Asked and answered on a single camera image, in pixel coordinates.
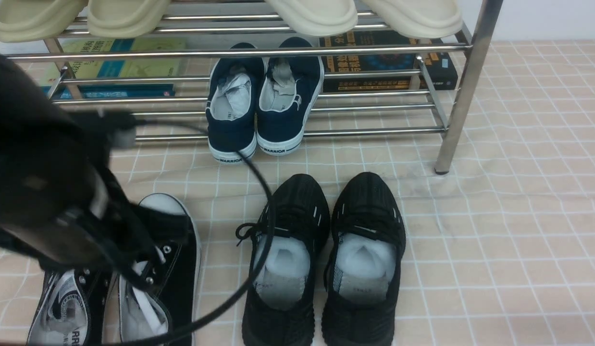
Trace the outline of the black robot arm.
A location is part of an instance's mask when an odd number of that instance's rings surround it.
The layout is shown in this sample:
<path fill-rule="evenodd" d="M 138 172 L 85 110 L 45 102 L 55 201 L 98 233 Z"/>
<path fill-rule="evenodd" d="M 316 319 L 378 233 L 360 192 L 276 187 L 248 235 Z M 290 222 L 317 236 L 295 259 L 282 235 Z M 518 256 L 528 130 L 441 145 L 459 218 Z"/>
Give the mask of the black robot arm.
<path fill-rule="evenodd" d="M 0 247 L 61 270 L 127 269 L 154 241 L 109 169 L 128 112 L 65 111 L 0 55 Z"/>

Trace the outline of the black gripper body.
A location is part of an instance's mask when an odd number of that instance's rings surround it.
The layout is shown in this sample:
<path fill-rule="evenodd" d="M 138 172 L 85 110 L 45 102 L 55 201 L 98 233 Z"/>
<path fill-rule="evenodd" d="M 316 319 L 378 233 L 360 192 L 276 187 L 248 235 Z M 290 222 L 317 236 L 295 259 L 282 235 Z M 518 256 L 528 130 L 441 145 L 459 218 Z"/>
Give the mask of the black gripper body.
<path fill-rule="evenodd" d="M 52 270 L 130 272 L 156 243 L 107 166 L 0 166 L 0 249 Z"/>

